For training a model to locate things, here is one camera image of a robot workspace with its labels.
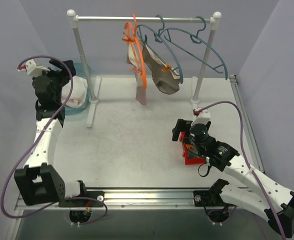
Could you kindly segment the white pink-trimmed underwear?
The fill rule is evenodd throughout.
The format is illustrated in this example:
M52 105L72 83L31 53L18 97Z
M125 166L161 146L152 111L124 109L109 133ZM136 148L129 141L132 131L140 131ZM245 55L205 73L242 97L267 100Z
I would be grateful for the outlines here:
M63 103L71 90L71 82L62 87L61 91L61 102ZM73 109L79 109L86 101L88 90L88 84L85 78L74 76L73 77L73 88L71 95L66 105Z

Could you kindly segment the grey beige underwear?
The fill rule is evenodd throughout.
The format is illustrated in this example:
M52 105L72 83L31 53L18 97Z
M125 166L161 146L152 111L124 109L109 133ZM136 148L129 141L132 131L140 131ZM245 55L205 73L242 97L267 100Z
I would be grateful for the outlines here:
M179 77L174 76L171 71L162 71L162 68L165 68L167 64L159 60L148 47L142 47L142 54L144 63L150 69L152 80L157 89L167 95L178 92L180 90Z

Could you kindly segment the orange clothespin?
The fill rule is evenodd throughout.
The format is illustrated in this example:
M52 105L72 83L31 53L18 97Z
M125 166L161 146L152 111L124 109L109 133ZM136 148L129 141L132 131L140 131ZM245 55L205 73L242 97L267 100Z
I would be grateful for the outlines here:
M169 64L167 64L166 67L162 68L161 70L162 70L163 72L167 72L167 71L169 71L169 70L171 70L171 69L172 69L172 66L169 65Z

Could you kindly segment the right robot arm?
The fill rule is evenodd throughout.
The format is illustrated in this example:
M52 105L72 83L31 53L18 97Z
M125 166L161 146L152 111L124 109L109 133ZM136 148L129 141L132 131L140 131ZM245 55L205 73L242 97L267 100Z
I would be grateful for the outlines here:
M210 136L209 127L209 123L178 119L172 129L172 140L176 142L180 134L184 134L192 146L192 153L204 158L209 168L218 169L247 188L235 187L219 178L206 193L200 195L199 204L203 207L240 207L267 221L278 234L284 233L286 238L292 238L294 191L247 164L245 157L236 149Z

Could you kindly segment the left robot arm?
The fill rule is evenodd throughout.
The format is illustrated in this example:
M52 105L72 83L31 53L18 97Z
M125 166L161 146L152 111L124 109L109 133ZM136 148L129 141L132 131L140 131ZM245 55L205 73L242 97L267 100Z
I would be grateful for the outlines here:
M56 143L65 121L62 102L63 87L75 76L72 60L49 63L57 70L43 67L35 59L28 60L24 68L32 77L37 100L36 135L34 146L22 168L14 172L14 180L27 206L56 203L69 199L77 206L88 201L85 184L81 180L66 182L53 167Z

